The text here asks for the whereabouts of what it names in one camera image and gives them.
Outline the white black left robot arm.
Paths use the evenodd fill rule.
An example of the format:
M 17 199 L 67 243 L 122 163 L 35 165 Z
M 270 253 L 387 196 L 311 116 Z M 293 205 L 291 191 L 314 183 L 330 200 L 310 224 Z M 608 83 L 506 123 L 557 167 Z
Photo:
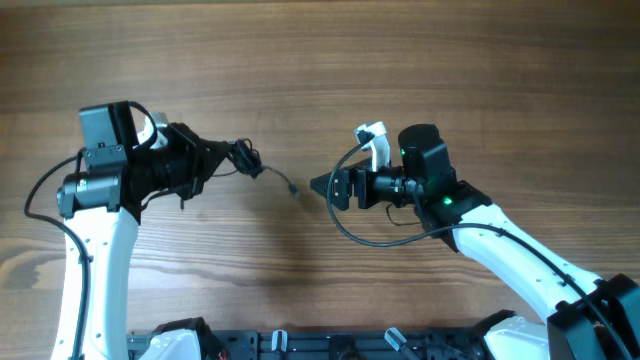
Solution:
M 85 168 L 57 193 L 66 264 L 55 359 L 125 359 L 128 276 L 145 199 L 153 193 L 189 200 L 242 140 L 209 141 L 182 123 L 146 112 L 138 133 L 121 101 L 80 110 Z

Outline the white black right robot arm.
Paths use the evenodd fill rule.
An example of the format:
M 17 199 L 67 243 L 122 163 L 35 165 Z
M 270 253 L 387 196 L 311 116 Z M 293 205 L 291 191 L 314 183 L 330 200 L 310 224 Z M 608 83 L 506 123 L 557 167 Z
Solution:
M 311 180 L 334 217 L 351 199 L 361 209 L 380 202 L 411 205 L 422 233 L 389 242 L 408 245 L 442 240 L 490 270 L 540 318 L 531 323 L 513 311 L 499 311 L 467 329 L 455 356 L 467 359 L 636 359 L 639 356 L 639 286 L 618 274 L 609 280 L 584 270 L 528 235 L 493 200 L 458 179 L 448 148 L 433 124 L 402 130 L 402 163 L 391 163 L 381 122 L 354 131 L 348 153 L 370 157 L 334 168 Z

